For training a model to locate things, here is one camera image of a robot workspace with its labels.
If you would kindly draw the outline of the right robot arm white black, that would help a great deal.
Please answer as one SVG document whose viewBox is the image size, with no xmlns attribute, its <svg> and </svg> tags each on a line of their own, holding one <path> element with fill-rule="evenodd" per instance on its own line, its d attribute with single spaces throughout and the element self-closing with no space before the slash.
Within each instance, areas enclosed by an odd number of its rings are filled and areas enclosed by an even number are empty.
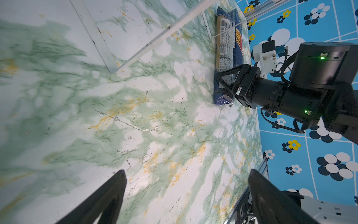
<svg viewBox="0 0 358 224">
<path fill-rule="evenodd" d="M 358 141 L 358 47 L 353 43 L 306 42 L 289 55 L 267 41 L 254 47 L 260 67 L 241 64 L 216 74 L 224 91 L 245 107 L 293 118 L 304 133 L 320 120 L 330 132 Z"/>
</svg>

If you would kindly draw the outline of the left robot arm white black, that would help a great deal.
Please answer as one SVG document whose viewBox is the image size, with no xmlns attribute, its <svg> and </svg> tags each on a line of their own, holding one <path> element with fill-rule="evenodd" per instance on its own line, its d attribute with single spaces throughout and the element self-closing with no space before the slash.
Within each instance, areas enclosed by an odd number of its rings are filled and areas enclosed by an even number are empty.
<svg viewBox="0 0 358 224">
<path fill-rule="evenodd" d="M 248 179 L 251 207 L 238 212 L 238 224 L 356 224 L 358 208 L 313 199 L 298 192 L 279 191 L 259 171 Z M 122 207 L 127 178 L 118 171 L 59 224 L 115 224 Z"/>
</svg>

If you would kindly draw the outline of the clear dark spaghetti bag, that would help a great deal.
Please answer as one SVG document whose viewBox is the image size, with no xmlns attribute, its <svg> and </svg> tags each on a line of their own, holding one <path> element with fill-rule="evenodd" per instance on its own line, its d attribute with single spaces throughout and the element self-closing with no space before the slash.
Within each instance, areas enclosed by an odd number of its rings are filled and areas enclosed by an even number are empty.
<svg viewBox="0 0 358 224">
<path fill-rule="evenodd" d="M 219 72 L 233 68 L 233 22 L 230 15 L 221 7 L 217 8 L 216 17 L 216 58 L 214 70 L 214 103 L 217 106 L 229 106 L 233 104 L 230 92 L 219 82 Z"/>
</svg>

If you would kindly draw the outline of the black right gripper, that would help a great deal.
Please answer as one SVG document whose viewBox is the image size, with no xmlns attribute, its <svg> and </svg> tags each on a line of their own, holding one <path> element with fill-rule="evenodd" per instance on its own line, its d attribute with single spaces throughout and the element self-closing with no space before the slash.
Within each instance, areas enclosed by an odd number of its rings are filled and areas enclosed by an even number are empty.
<svg viewBox="0 0 358 224">
<path fill-rule="evenodd" d="M 236 99 L 252 109 L 261 106 L 269 113 L 279 112 L 296 119 L 303 124 L 302 129 L 308 129 L 319 121 L 325 111 L 323 90 L 260 78 L 259 72 L 258 67 L 249 64 L 215 71 L 216 102 Z"/>
</svg>

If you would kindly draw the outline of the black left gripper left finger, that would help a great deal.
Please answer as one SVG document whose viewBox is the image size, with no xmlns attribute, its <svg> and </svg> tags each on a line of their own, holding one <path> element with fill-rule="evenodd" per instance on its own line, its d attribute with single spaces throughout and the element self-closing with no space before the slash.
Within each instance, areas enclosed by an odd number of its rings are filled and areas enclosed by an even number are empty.
<svg viewBox="0 0 358 224">
<path fill-rule="evenodd" d="M 122 207 L 126 185 L 125 171 L 119 170 L 57 223 L 94 224 L 97 220 L 99 224 L 115 224 Z"/>
</svg>

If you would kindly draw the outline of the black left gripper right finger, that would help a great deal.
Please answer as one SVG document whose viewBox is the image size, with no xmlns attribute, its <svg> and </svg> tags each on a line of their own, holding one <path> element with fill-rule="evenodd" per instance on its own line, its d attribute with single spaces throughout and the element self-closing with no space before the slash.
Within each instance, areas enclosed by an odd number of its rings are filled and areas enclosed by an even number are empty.
<svg viewBox="0 0 358 224">
<path fill-rule="evenodd" d="M 301 209 L 304 196 L 297 192 L 280 191 L 260 172 L 249 174 L 253 215 L 260 224 L 316 224 L 317 221 Z"/>
</svg>

